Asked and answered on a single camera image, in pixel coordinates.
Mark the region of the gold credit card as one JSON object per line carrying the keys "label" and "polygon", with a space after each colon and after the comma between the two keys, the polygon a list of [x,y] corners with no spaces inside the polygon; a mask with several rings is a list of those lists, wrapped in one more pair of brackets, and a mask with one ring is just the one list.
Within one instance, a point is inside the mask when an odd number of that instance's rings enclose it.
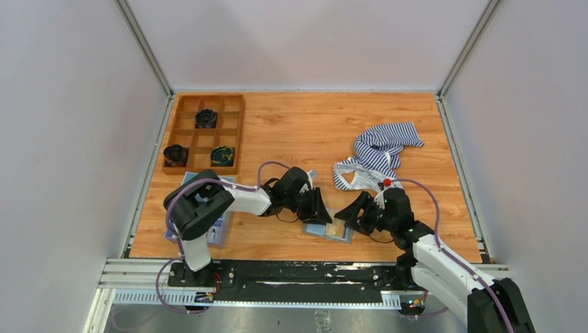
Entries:
{"label": "gold credit card", "polygon": [[351,230],[345,226],[345,222],[334,219],[328,223],[325,229],[325,236],[339,241],[348,241]]}

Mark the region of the grey card holder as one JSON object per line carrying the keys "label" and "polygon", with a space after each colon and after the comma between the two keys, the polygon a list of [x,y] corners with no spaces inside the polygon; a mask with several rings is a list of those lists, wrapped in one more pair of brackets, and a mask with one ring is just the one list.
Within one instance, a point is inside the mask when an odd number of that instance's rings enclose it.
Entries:
{"label": "grey card holder", "polygon": [[345,222],[340,219],[334,219],[331,223],[311,219],[304,224],[302,231],[304,234],[344,244],[350,244],[353,236],[353,230],[346,227]]}

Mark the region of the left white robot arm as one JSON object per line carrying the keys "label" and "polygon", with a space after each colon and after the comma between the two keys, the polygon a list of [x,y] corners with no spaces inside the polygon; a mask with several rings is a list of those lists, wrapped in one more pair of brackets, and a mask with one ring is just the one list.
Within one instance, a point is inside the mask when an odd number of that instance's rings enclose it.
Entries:
{"label": "left white robot arm", "polygon": [[206,169],[172,191],[163,206],[166,225],[179,241],[180,258],[187,267],[186,278],[197,287],[211,281],[213,270],[206,234],[226,212],[277,216],[289,210],[303,223],[332,222],[311,173],[298,167],[256,186],[228,182]]}

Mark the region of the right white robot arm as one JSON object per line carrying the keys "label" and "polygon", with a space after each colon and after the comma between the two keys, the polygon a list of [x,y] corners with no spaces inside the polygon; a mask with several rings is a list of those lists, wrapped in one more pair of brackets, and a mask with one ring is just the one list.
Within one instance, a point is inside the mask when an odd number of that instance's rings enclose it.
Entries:
{"label": "right white robot arm", "polygon": [[474,267],[450,249],[436,229],[415,218],[402,188],[389,187],[376,196],[363,191],[335,217],[366,236],[389,232],[403,251],[395,265],[399,286],[432,292],[468,332],[535,331],[518,285]]}

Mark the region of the striped blue white cloth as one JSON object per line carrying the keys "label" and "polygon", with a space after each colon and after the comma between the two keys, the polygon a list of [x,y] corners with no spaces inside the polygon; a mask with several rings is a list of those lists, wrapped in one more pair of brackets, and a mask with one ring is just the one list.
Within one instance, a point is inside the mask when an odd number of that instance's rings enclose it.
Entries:
{"label": "striped blue white cloth", "polygon": [[354,154],[335,163],[335,188],[380,191],[384,180],[391,180],[392,187],[401,188],[395,170],[401,166],[399,154],[407,146],[424,146],[411,122],[384,123],[368,128],[354,140]]}

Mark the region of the light blue box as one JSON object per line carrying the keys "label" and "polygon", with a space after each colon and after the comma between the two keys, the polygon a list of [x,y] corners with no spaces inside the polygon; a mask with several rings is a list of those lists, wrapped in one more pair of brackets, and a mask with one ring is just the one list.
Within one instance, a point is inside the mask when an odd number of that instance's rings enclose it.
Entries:
{"label": "light blue box", "polygon": [[[195,178],[198,173],[194,172],[186,172],[182,179],[181,185],[188,183],[192,178]],[[235,178],[230,176],[219,176],[220,179],[225,180],[227,182],[234,182]],[[206,199],[202,198],[199,194],[195,195],[195,199],[199,203],[203,203],[207,201]],[[207,243],[209,246],[222,248],[225,243],[225,238],[227,234],[227,229],[230,224],[230,220],[232,218],[232,213],[225,212],[223,215],[219,217],[219,219],[210,227],[207,231]],[[167,228],[165,232],[165,238],[172,243],[177,243],[177,239],[173,236],[172,231]]]}

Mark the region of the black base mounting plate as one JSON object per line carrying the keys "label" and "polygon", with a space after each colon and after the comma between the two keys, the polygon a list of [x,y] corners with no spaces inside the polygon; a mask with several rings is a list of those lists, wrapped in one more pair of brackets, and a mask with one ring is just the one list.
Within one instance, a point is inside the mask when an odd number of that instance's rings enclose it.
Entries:
{"label": "black base mounting plate", "polygon": [[219,300],[244,302],[382,302],[384,292],[420,297],[424,289],[397,277],[393,263],[217,259],[199,271],[173,263],[167,287],[210,288]]}

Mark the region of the blue green rolled belt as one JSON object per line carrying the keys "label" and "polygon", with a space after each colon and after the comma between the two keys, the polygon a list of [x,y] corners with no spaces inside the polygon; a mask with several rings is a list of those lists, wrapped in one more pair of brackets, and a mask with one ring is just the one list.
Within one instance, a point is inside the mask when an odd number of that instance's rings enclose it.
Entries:
{"label": "blue green rolled belt", "polygon": [[230,146],[218,146],[211,151],[210,161],[213,167],[234,166],[234,148]]}

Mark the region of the wooden compartment tray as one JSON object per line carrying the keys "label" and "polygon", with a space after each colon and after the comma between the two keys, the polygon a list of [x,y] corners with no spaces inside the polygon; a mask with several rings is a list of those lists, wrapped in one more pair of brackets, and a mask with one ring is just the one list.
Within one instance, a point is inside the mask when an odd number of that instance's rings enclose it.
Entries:
{"label": "wooden compartment tray", "polygon": [[[218,113],[216,128],[195,128],[195,115],[209,108]],[[242,94],[197,94],[178,93],[172,107],[166,143],[162,145],[162,171],[166,175],[182,175],[186,172],[201,172],[212,169],[218,175],[236,175],[239,170],[243,128],[245,119],[245,97]],[[164,166],[163,151],[167,146],[179,144],[189,149],[185,167]],[[234,166],[212,166],[211,151],[218,146],[234,148]]]}

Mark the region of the black rolled belt top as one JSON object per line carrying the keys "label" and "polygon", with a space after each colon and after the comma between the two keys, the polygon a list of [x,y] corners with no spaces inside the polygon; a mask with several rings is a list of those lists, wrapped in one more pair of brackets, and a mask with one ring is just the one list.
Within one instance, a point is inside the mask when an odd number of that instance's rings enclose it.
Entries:
{"label": "black rolled belt top", "polygon": [[216,128],[218,113],[212,109],[204,108],[195,115],[195,128],[210,129]]}

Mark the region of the black rolled belt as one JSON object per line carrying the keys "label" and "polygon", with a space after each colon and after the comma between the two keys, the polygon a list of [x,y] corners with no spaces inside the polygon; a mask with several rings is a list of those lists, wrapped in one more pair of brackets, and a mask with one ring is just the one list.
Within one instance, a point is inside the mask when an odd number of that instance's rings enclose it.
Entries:
{"label": "black rolled belt", "polygon": [[204,108],[195,115],[195,128],[210,129],[216,128],[218,113],[212,109]]}
{"label": "black rolled belt", "polygon": [[163,151],[164,166],[185,167],[188,162],[189,149],[179,144],[167,146]]}

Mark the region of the black rolled belt left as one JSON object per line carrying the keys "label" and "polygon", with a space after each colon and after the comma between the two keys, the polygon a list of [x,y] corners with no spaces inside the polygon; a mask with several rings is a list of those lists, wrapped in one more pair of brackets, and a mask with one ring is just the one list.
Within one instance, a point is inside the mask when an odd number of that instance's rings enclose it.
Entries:
{"label": "black rolled belt left", "polygon": [[163,151],[164,166],[185,167],[188,162],[189,149],[179,144],[167,146]]}

